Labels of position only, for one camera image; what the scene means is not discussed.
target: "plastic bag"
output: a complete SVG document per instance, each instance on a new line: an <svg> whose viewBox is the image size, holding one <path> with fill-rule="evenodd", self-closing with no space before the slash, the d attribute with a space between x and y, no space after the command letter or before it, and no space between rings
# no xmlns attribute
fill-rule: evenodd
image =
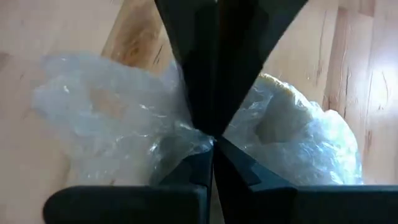
<svg viewBox="0 0 398 224"><path fill-rule="evenodd" d="M160 78L85 54L48 57L44 68L32 105L72 142L67 185L156 184L212 147L192 128L175 63Z"/></svg>
<svg viewBox="0 0 398 224"><path fill-rule="evenodd" d="M262 74L224 136L297 185L362 184L355 136L336 111Z"/></svg>

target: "wooden floor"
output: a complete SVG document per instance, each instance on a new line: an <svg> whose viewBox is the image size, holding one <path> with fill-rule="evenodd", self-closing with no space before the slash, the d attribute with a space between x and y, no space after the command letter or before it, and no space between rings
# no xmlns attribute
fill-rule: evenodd
<svg viewBox="0 0 398 224"><path fill-rule="evenodd" d="M358 140L368 184L397 184L398 1L310 0L264 64ZM172 59L153 0L0 0L0 223L42 223L67 147L30 109L41 56L85 51L154 73Z"/></svg>

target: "hardwood floor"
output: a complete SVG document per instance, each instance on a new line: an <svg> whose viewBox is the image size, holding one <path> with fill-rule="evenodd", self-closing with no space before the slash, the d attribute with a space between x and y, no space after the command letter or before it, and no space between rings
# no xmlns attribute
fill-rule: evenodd
<svg viewBox="0 0 398 224"><path fill-rule="evenodd" d="M264 63L353 130L368 184L398 184L398 1L310 0ZM84 51L160 74L172 59L153 0L0 1L0 223L42 223L63 147L30 109L43 55Z"/></svg>

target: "clear plastic bag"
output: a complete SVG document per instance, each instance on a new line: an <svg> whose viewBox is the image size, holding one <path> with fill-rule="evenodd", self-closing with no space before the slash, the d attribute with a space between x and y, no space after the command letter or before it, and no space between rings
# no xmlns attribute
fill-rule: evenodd
<svg viewBox="0 0 398 224"><path fill-rule="evenodd" d="M362 184L355 136L336 111L262 74L224 136L297 185Z"/></svg>
<svg viewBox="0 0 398 224"><path fill-rule="evenodd" d="M44 68L32 106L72 142L67 185L156 184L212 147L192 128L175 63L160 78L88 54L47 57Z"/></svg>

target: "wood plank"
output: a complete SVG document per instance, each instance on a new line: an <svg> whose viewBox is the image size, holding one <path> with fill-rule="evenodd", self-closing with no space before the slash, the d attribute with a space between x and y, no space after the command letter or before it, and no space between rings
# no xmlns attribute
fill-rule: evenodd
<svg viewBox="0 0 398 224"><path fill-rule="evenodd" d="M0 223L43 223L42 206L64 185L67 148L30 108L44 79L41 56L100 54L121 0L0 1Z"/></svg>
<svg viewBox="0 0 398 224"><path fill-rule="evenodd" d="M309 100L321 104L337 10L336 1L309 1L279 40L262 72L292 84Z"/></svg>
<svg viewBox="0 0 398 224"><path fill-rule="evenodd" d="M68 171L66 145L30 108L43 76L37 63L0 53L0 223L43 223L42 206Z"/></svg>
<svg viewBox="0 0 398 224"><path fill-rule="evenodd" d="M376 0L339 0L339 6L373 17Z"/></svg>
<svg viewBox="0 0 398 224"><path fill-rule="evenodd" d="M369 183L398 183L398 2L376 1L364 149Z"/></svg>
<svg viewBox="0 0 398 224"><path fill-rule="evenodd" d="M167 67L171 45L153 0L125 0L102 55L155 73Z"/></svg>
<svg viewBox="0 0 398 224"><path fill-rule="evenodd" d="M59 51L100 54L121 0L4 0L0 51L38 59Z"/></svg>
<svg viewBox="0 0 398 224"><path fill-rule="evenodd" d="M366 135L372 31L372 17L339 8L323 101L324 110L339 112L348 123L361 154Z"/></svg>

